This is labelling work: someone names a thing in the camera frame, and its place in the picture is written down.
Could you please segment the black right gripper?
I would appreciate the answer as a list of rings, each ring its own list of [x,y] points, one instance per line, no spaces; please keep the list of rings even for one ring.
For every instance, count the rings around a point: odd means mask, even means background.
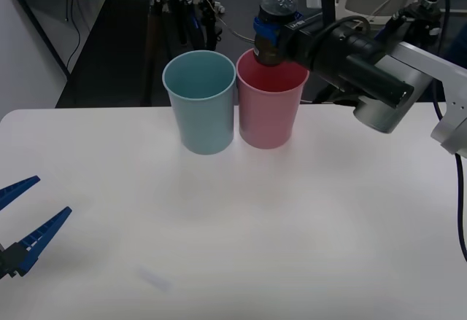
[[[325,53],[329,33],[322,12],[306,15],[296,12],[294,20],[281,27],[255,17],[253,28],[255,34],[264,39],[277,40],[279,37],[279,63],[297,63],[313,72],[329,72]]]

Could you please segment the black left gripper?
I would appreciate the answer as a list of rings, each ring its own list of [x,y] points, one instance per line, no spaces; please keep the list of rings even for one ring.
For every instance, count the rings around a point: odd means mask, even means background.
[[[12,201],[39,181],[40,178],[38,176],[32,176],[0,189],[0,210],[7,207]],[[43,225],[20,240],[18,244],[20,246],[21,256],[16,266],[15,251],[17,249],[17,243],[13,243],[7,248],[1,246],[1,278],[6,275],[13,278],[16,272],[20,276],[27,274],[39,259],[39,255],[68,219],[71,212],[72,209],[70,207],[65,207]]]

